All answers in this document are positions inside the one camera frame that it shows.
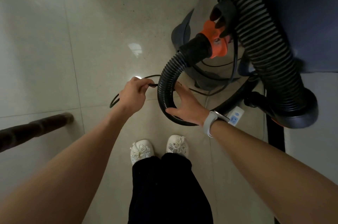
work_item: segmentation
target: smartwatch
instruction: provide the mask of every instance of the smartwatch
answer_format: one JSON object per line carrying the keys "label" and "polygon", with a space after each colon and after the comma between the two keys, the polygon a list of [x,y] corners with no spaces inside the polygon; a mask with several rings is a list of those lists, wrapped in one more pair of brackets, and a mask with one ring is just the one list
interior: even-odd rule
{"label": "smartwatch", "polygon": [[217,111],[210,111],[208,117],[206,118],[206,120],[204,121],[204,125],[203,125],[203,132],[208,135],[210,138],[212,138],[212,136],[210,135],[210,127],[211,125],[214,123],[214,121],[216,121],[217,119],[221,119],[225,122],[229,122],[230,119],[224,115],[221,115],[220,113],[218,113]]}

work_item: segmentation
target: hand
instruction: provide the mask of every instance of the hand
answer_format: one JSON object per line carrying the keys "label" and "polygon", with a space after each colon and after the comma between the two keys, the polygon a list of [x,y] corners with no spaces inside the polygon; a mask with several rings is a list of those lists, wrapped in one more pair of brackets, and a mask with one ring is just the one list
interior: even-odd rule
{"label": "hand", "polygon": [[181,107],[169,107],[166,112],[175,115],[186,122],[203,126],[204,121],[209,115],[209,110],[203,107],[192,94],[186,85],[176,82],[175,90],[181,98]]}
{"label": "hand", "polygon": [[145,93],[150,83],[154,83],[154,81],[133,77],[120,92],[120,102],[118,105],[127,110],[130,115],[139,111],[146,100]]}

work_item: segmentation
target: power strip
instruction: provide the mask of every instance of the power strip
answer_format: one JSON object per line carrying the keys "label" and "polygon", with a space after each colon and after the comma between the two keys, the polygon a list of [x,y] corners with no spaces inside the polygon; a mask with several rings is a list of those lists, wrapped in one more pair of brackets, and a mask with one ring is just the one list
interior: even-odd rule
{"label": "power strip", "polygon": [[240,107],[235,107],[228,115],[227,117],[230,119],[228,124],[231,124],[233,126],[236,126],[242,115],[244,114],[244,110]]}

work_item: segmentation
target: wooden chair leg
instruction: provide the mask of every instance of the wooden chair leg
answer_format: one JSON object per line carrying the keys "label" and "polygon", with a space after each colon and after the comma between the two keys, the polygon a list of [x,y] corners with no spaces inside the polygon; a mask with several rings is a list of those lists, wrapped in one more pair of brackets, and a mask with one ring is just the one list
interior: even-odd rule
{"label": "wooden chair leg", "polygon": [[74,116],[72,114],[62,113],[0,130],[0,152],[20,145],[34,137],[54,131],[66,124],[71,124],[73,121]]}

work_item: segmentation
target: person's left hand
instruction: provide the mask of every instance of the person's left hand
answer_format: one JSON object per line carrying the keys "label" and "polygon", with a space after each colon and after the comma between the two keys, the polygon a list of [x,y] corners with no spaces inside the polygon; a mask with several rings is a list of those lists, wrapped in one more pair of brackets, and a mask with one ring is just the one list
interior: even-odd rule
{"label": "person's left hand", "polygon": [[120,92],[120,102],[118,105],[125,108],[130,115],[139,111],[146,100],[145,93],[150,83],[154,83],[154,81],[147,78],[139,79],[133,77]]}

